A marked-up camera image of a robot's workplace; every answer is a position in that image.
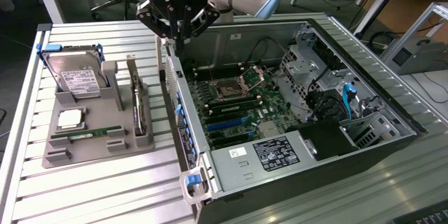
pcie slot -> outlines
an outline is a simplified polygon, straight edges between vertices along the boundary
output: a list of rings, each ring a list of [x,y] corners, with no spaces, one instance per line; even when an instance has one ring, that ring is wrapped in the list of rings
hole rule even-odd
[[[242,133],[242,134],[232,136],[232,137],[213,139],[212,142],[213,142],[213,146],[216,148],[224,148],[226,146],[232,146],[234,144],[244,143],[248,140],[249,140],[249,134]]]
[[[216,131],[216,130],[221,130],[221,129],[226,129],[234,126],[240,126],[240,125],[245,125],[248,116],[244,118],[240,118],[237,120],[229,121],[229,122],[222,122],[222,123],[217,123],[217,124],[212,124],[209,126],[206,126],[206,130],[208,131]]]
[[[221,116],[214,116],[212,118],[205,119],[205,124],[222,122],[222,121],[226,121],[234,118],[240,118],[241,116],[242,116],[241,113],[230,113],[230,114],[224,114]]]

motherboard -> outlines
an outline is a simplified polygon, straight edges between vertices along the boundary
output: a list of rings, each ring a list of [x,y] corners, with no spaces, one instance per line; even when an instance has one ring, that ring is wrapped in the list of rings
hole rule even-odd
[[[266,68],[196,72],[188,85],[213,150],[276,136],[300,122]]]

stickers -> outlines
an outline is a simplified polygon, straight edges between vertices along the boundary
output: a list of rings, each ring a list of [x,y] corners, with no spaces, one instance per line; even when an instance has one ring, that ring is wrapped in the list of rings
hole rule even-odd
[[[230,110],[237,110],[238,108],[240,108],[240,106],[229,107],[226,109],[221,109],[221,112],[226,112],[226,111],[230,111]]]
[[[256,143],[253,148],[266,172],[300,162],[285,136]]]
[[[84,139],[84,138],[90,138],[93,137],[93,134],[85,134],[85,135],[77,135],[77,136],[69,136],[69,140],[77,140],[77,139]]]
[[[230,40],[234,40],[234,39],[241,39],[241,34],[232,34]]]
[[[244,156],[246,154],[244,147],[230,149],[229,153],[230,153],[232,158],[238,157],[238,156]]]
[[[72,94],[88,94],[100,91],[93,70],[61,72]]]

floor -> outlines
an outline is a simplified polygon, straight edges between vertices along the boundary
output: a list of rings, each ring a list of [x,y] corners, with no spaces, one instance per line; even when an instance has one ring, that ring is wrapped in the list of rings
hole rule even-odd
[[[0,125],[0,135],[9,131],[13,113],[21,90],[22,78],[25,75],[26,63],[29,60],[30,48],[34,39],[37,24],[50,23],[45,7],[38,0],[12,0],[16,8],[12,12],[0,11],[0,47],[2,54],[0,57],[0,108],[6,110],[6,115]],[[88,0],[58,0],[61,10],[68,23],[94,21],[89,12]],[[108,0],[93,0],[100,4]],[[354,0],[298,0],[297,6],[289,5],[290,0],[282,0],[277,13],[308,13],[324,12],[332,15],[348,26],[360,7],[354,5]],[[98,12],[102,21],[122,20],[122,5],[113,6]],[[129,18],[133,19],[134,9],[129,11]],[[365,37],[385,27],[373,24]],[[6,145],[8,136],[0,138],[0,156]]]

office chair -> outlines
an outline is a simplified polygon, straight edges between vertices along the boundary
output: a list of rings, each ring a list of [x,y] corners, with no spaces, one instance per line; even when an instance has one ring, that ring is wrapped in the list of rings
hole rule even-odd
[[[102,5],[97,6],[97,7],[93,7],[90,9],[90,14],[92,14],[92,18],[94,20],[100,20],[101,19],[101,16],[100,14],[97,13],[97,11],[113,6],[113,5],[118,5],[124,3],[124,20],[128,20],[128,10],[130,8],[130,3],[132,4],[137,4],[138,3],[138,0],[109,0],[108,2],[105,2]]]

